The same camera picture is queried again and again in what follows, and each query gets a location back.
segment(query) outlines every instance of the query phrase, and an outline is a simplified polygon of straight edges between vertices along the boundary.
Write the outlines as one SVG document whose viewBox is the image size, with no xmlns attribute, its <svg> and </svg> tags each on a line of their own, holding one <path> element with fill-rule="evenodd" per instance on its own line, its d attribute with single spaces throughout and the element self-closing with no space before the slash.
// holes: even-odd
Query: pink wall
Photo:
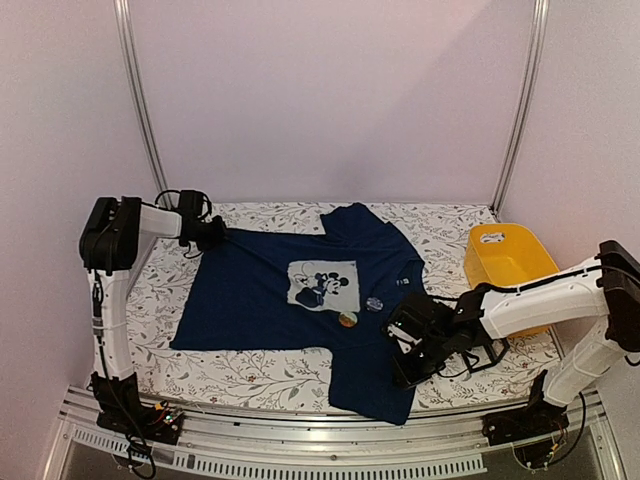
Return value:
<svg viewBox="0 0 640 480">
<path fill-rule="evenodd" d="M 174 188 L 488 203 L 533 2 L 131 2 Z"/>
<path fill-rule="evenodd" d="M 0 45 L 0 477 L 33 480 L 91 366 L 84 222 L 154 187 L 110 0 L 5 0 Z"/>
<path fill-rule="evenodd" d="M 533 229 L 561 266 L 616 239 L 640 258 L 640 3 L 554 1 L 503 218 Z M 585 325 L 561 333 L 573 343 Z M 640 369 L 599 384 L 629 478 L 640 478 Z"/>
</svg>

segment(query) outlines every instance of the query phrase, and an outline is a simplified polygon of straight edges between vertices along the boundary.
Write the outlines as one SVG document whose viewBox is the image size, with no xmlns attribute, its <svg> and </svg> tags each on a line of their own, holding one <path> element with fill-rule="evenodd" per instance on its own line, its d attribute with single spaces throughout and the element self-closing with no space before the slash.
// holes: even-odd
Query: mickey mouse print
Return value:
<svg viewBox="0 0 640 480">
<path fill-rule="evenodd" d="M 287 302 L 307 310 L 359 312 L 360 291 L 355 261 L 296 261 L 289 264 Z"/>
</svg>

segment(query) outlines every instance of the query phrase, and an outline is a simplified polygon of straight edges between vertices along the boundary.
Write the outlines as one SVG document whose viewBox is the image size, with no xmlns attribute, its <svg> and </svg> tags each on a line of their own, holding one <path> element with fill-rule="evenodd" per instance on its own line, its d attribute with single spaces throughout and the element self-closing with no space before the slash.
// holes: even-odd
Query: round badge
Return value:
<svg viewBox="0 0 640 480">
<path fill-rule="evenodd" d="M 358 323 L 358 316 L 353 312 L 342 312 L 338 316 L 338 321 L 345 328 L 353 328 Z"/>
<path fill-rule="evenodd" d="M 380 312 L 384 308 L 382 300 L 376 297 L 369 297 L 365 303 L 367 310 L 370 312 Z"/>
</svg>

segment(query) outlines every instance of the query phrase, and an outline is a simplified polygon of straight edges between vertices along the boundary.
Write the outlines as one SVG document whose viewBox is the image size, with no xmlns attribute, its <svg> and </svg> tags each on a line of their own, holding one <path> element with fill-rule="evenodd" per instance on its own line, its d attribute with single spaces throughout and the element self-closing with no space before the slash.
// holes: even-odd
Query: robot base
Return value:
<svg viewBox="0 0 640 480">
<path fill-rule="evenodd" d="M 143 406 L 140 403 L 138 378 L 135 373 L 124 380 L 119 380 L 105 379 L 94 372 L 91 375 L 91 385 L 93 395 L 102 410 L 98 415 L 99 427 L 138 437 L 139 433 L 132 425 L 129 418 L 131 417 L 146 440 L 170 445 L 178 443 L 184 421 L 182 412 L 179 410 L 160 412 L 154 407 Z"/>
<path fill-rule="evenodd" d="M 545 370 L 533 381 L 526 406 L 485 415 L 482 419 L 482 433 L 490 445 L 526 440 L 569 426 L 567 408 L 556 407 L 544 401 L 542 386 L 546 374 Z"/>
</svg>

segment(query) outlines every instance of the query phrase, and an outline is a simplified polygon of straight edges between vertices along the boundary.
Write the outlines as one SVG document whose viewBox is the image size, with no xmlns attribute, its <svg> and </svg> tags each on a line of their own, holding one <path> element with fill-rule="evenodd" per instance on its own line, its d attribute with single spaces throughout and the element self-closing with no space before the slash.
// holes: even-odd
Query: yellow plastic bin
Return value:
<svg viewBox="0 0 640 480">
<path fill-rule="evenodd" d="M 464 271 L 474 288 L 482 282 L 508 287 L 553 275 L 559 270 L 531 230 L 515 223 L 495 223 L 471 229 Z M 539 327 L 516 336 L 546 330 L 547 327 Z"/>
</svg>

